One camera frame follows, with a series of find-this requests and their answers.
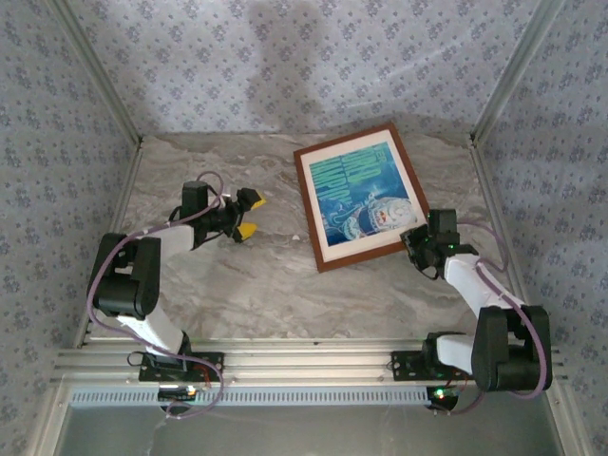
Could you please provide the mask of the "blue racing poster photo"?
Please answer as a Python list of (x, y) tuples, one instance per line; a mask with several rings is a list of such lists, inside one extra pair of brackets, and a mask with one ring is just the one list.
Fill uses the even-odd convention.
[(330, 247), (422, 221), (387, 141), (313, 162), (309, 169)]

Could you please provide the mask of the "small controller circuit board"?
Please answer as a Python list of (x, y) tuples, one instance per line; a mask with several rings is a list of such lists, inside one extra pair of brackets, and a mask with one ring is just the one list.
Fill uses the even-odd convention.
[(189, 402), (194, 401), (197, 394), (198, 391), (193, 386), (166, 385), (159, 387), (157, 397), (160, 402)]
[(458, 403), (460, 391), (453, 387), (427, 387), (428, 409), (452, 412)]

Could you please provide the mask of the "grey metal panel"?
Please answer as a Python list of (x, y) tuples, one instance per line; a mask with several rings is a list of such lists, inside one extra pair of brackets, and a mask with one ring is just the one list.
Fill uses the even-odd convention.
[(56, 456), (564, 456), (541, 402), (491, 400), (463, 416), (423, 407), (73, 408)]

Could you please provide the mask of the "aluminium side rail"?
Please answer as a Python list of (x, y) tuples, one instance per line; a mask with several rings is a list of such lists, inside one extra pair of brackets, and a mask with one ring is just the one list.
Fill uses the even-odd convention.
[(469, 152), (478, 175), (479, 183), (482, 187), (484, 200), (489, 211), (494, 230), (503, 240), (504, 249), (508, 257), (506, 274), (508, 276), (512, 293), (516, 297), (520, 298), (525, 304), (533, 304), (533, 300), (529, 297), (529, 293), (526, 290), (523, 282), (522, 268), (520, 267), (517, 256), (513, 251), (512, 237), (508, 232), (502, 212), (502, 206), (500, 205), (499, 195), (493, 185), (491, 174), (485, 161), (485, 156), (481, 149), (476, 146), (473, 141), (469, 141)]
[(130, 235), (121, 231), (127, 205), (133, 190), (134, 182), (142, 160), (143, 137), (139, 137), (129, 159), (125, 178), (121, 187), (114, 215), (110, 222), (109, 232), (103, 234), (99, 242), (100, 259), (95, 259), (91, 272), (91, 279), (86, 293), (85, 310), (80, 319), (79, 327), (72, 343), (73, 349), (81, 349), (86, 342), (86, 335), (91, 328), (100, 327), (111, 332), (121, 334), (124, 331), (114, 329), (104, 322), (103, 313), (94, 306), (94, 298), (98, 292), (105, 273), (110, 270), (111, 264), (123, 245), (129, 242)]

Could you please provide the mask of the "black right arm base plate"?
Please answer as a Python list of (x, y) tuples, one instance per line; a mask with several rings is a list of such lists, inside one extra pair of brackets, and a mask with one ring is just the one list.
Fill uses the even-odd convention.
[(393, 351), (388, 367), (394, 381), (440, 381), (465, 380), (470, 375), (464, 370), (441, 364), (430, 354), (422, 351)]

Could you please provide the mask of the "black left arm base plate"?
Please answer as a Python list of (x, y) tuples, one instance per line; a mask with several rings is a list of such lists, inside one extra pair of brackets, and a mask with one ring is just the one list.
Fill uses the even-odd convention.
[(219, 381), (217, 371), (223, 372), (223, 352), (193, 352), (192, 356), (202, 359), (204, 364), (142, 352), (142, 361), (139, 364), (139, 380), (141, 382), (177, 383), (213, 383)]

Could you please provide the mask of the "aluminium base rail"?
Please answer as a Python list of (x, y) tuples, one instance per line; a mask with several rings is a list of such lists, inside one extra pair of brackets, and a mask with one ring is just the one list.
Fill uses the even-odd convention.
[[(384, 386), (393, 382), (390, 354), (414, 351), (420, 340), (210, 339), (195, 352), (224, 354), (224, 381), (234, 387)], [(133, 385), (139, 370), (126, 357), (141, 347), (125, 338), (88, 338), (79, 349), (60, 350), (50, 382)]]

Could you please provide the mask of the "aluminium corner post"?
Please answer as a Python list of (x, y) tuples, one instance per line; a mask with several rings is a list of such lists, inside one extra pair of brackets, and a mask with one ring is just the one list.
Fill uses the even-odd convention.
[(77, 57), (84, 66), (89, 79), (95, 85), (116, 125), (134, 146), (141, 142), (141, 135), (131, 120), (124, 103), (115, 89), (108, 73), (88, 39), (85, 29), (67, 0), (44, 0), (52, 11), (59, 27), (66, 35)]
[(474, 145), (484, 143), (489, 137), (565, 2), (566, 0), (539, 0), (520, 41), (470, 132)]

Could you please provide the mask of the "aluminium frame leg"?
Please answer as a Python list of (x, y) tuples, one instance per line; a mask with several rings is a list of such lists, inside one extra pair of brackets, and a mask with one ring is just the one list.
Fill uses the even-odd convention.
[(595, 456), (572, 388), (555, 380), (546, 396), (564, 456)]
[(70, 393), (71, 388), (63, 384), (47, 390), (29, 435), (26, 456), (54, 456), (69, 407)]

